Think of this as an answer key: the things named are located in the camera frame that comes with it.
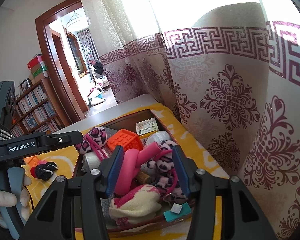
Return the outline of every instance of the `teal tag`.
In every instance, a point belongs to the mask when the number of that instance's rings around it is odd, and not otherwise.
[[[189,204],[188,203],[184,203],[184,204],[182,204],[182,209],[181,209],[181,212],[179,214],[173,213],[173,212],[171,212],[169,210],[169,211],[164,212],[163,215],[164,215],[166,221],[168,223],[170,223],[173,220],[176,220],[179,217],[186,216],[186,215],[188,215],[190,213],[191,213],[191,208],[190,208]]]

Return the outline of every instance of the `white table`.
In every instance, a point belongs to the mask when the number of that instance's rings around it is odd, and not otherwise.
[[[102,112],[99,112],[95,115],[89,116],[88,118],[81,120],[79,122],[76,122],[74,124],[71,124],[67,126],[66,128],[63,128],[55,134],[63,133],[63,132],[70,132],[70,131],[84,131],[87,130],[93,126],[96,126],[101,123],[109,122],[123,114],[126,114],[130,111],[133,111],[139,107],[142,106],[150,106],[152,104],[157,103],[157,101],[154,99],[153,96],[150,94],[144,94],[141,96],[138,96],[136,98],[133,98],[131,100],[128,100],[126,102],[123,102],[119,105],[113,106],[107,110],[104,110]]]

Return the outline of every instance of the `bookshelf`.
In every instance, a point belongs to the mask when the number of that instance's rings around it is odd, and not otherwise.
[[[46,77],[16,99],[11,133],[14,137],[40,131],[54,133],[69,124],[50,77]]]

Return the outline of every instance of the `small metal square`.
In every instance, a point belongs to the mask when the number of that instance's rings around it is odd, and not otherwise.
[[[180,214],[181,209],[182,209],[181,205],[174,203],[170,211],[175,214]]]

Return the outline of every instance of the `curtain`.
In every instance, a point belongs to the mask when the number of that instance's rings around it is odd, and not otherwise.
[[[257,199],[300,222],[300,14],[290,0],[82,0],[118,103],[169,107]]]
[[[99,56],[96,46],[94,45],[93,38],[91,37],[89,28],[78,32],[77,34],[81,44],[81,48],[90,50],[89,53],[84,53],[86,61],[90,62],[90,60],[98,60]]]

